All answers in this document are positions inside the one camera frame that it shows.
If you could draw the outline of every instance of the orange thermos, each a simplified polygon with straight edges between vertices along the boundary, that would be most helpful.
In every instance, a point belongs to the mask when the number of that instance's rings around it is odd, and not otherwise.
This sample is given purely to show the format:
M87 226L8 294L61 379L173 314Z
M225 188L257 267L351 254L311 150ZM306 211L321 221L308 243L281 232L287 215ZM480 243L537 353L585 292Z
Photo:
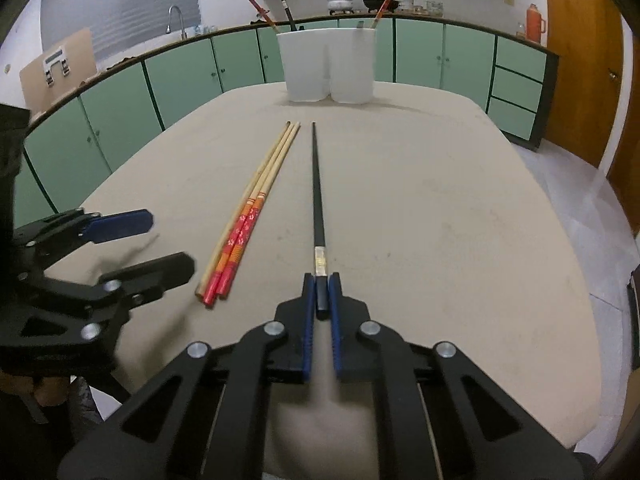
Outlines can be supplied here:
M546 20L542 18L542 14L538 8L531 4L527 9L527 39L540 43L542 34L546 32Z

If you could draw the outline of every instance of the chopstick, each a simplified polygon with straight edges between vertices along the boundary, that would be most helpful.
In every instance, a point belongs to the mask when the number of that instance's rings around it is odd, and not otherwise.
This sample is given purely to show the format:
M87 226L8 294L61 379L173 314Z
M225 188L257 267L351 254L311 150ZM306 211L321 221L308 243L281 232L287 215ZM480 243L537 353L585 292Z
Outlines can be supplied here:
M385 13L386 8L389 6L389 3L391 3L391 0L385 0L382 3L382 6L378 9L378 13L374 18L373 23L371 23L371 28L376 28L378 26L378 22L380 21L380 18L382 18L382 15Z
M271 147L267 155L264 157L264 160L261 162L260 166L258 166L258 169L255 171L254 176L252 176L251 180L249 181L249 184L247 184L246 188L244 189L244 192L242 193L242 198L240 199L240 202L238 203L236 210L231 215L229 222L226 223L226 226L222 231L222 234L220 235L220 239L218 240L216 247L213 249L213 252L211 253L209 263L207 264L207 267L204 270L202 278L200 279L200 283L198 284L198 287L196 288L196 291L195 291L196 296L201 301L204 298L204 293L207 288L207 283L209 283L211 273L213 272L213 270L216 268L216 265L218 264L218 261L220 259L220 253L222 252L222 248L225 245L226 240L228 239L229 233L231 232L231 228L236 223L236 219L241 215L242 209L244 208L247 200L249 199L251 192L254 190L254 187L258 182L258 179L260 179L261 174L264 173L264 170L267 167L269 161L271 160L271 157L273 156L273 153L278 147L280 141L285 137L285 134L287 133L287 130L290 127L290 124L291 124L290 121L287 121L287 123L285 124L284 130L278 136L278 139L275 141L275 143L273 144L273 146Z
M311 123L311 163L314 188L314 262L316 270L316 317L329 317L328 284L326 276L326 243L324 241L324 217L322 214L322 191L320 187L320 164L318 162L318 137L316 123Z
M242 259L242 255L244 254L244 248L246 247L249 238L251 237L251 233L254 230L255 223L258 220L258 216L260 215L260 211L264 206L264 201L267 199L269 192L271 190L271 186L282 167L282 163L284 161L287 152L291 146L291 143L296 138L296 134L300 129L300 123L295 123L293 128L290 130L289 137L285 142L282 150L278 154L278 158L275 163L272 165L269 176L264 181L262 185L262 189L260 193L258 193L258 197L255 200L254 206L249 213L249 216L246 218L246 222L244 223L244 227L242 228L242 232L236 241L236 246L233 248L231 256L229 257L228 263L226 264L225 270L222 273L222 277L220 277L220 281L218 282L218 287L216 289L217 293L220 296L226 296L229 293L229 289L233 283L233 280L236 276L236 272L238 271L238 265L240 264L240 260Z
M284 7L284 11L287 13L287 18L289 19L289 26L291 27L292 32L296 32L296 22L293 21L293 16L291 15L291 11L289 10L289 6L287 5L286 0L280 0L282 2L282 6Z
M276 31L276 34L279 34L280 29L275 23L273 23L273 20L269 16L267 16L266 10L264 10L260 5L258 5L258 2L256 2L255 0L249 0L249 1L251 2L252 6L255 7L255 10L257 10L258 13L264 18L264 21L269 23L271 28Z
M220 253L220 259L216 264L215 270L211 273L209 277L209 281L207 282L207 287L202 297L202 302L209 308L213 306L213 302L216 299L216 289L218 288L218 283L220 282L222 273L225 270L226 263L229 260L229 256L231 255L231 251L233 250L236 244L236 240L238 240L240 231L242 230L242 227L246 222L247 215L249 214L252 207L254 206L255 199L258 197L258 193L262 189L262 186L264 185L264 181L269 176L271 167L273 166L274 162L276 161L278 155L282 150L282 147L287 141L287 138L289 137L289 133L292 129L292 126L293 125L289 123L289 127L285 130L283 136L280 137L278 145L276 146L276 149L274 150L274 152L271 154L270 160L267 163L267 167L264 169L264 171L258 178L258 181L256 182L251 192L251 195L249 195L249 198L246 200L246 203L244 204L244 207L242 208L240 215L236 219L233 229L231 230L231 232L229 233L229 236L226 239L226 243L222 248L222 252Z

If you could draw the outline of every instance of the metal screw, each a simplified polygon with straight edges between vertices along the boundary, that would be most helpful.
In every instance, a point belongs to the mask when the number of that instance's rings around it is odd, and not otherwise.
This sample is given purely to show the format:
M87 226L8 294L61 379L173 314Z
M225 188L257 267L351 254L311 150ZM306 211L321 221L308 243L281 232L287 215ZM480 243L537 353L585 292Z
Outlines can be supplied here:
M366 335L376 335L380 333L380 325L375 321L365 321L360 325L360 331Z
M82 330L80 331L80 337L82 337L82 339L84 339L85 341L91 341L98 337L101 331L102 329L100 328L100 325L98 325L97 323L89 323L88 325L82 327Z
M120 280L109 280L102 286L102 288L107 292L113 292L114 290L118 290L121 285L122 282Z
M443 341L436 345L436 352L440 357L449 358L456 354L456 346L449 341Z
M209 346L206 343L203 343L202 341L196 341L195 343L191 343L189 345L189 347L187 348L187 354L189 354L189 357L193 357L194 359L200 359L207 353L208 349Z
M264 331L269 335L280 335L284 332L284 325L279 321L270 321L264 326Z

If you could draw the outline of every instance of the beige tablecloth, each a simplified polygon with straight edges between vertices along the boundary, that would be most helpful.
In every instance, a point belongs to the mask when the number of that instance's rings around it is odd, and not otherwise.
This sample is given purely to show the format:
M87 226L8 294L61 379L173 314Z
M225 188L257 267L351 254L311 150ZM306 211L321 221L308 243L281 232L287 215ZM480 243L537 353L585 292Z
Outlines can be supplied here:
M586 286L546 195L470 100L376 83L363 106L292 104L284 84L226 92L153 140L85 202L146 207L146 235L88 245L55 276L175 251L204 268L287 120L303 127L271 191L228 301L207 311L192 282L137 308L117 355L131 389L194 340L237 341L300 294L313 269L310 122L318 124L329 271L405 340L455 342L563 444L595 424L600 359ZM274 387L265 468L288 478L376 477L370 388L336 383L330 329L316 321L308 387Z

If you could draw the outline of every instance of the window blind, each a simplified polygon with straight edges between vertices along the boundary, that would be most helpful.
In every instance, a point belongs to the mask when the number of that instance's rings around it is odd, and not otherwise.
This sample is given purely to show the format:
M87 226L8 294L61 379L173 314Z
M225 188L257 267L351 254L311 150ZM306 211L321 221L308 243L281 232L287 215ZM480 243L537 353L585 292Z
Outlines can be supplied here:
M89 27L95 59L100 61L164 34L174 4L182 11L185 27L200 23L198 0L42 0L42 48ZM179 26L174 11L172 30Z

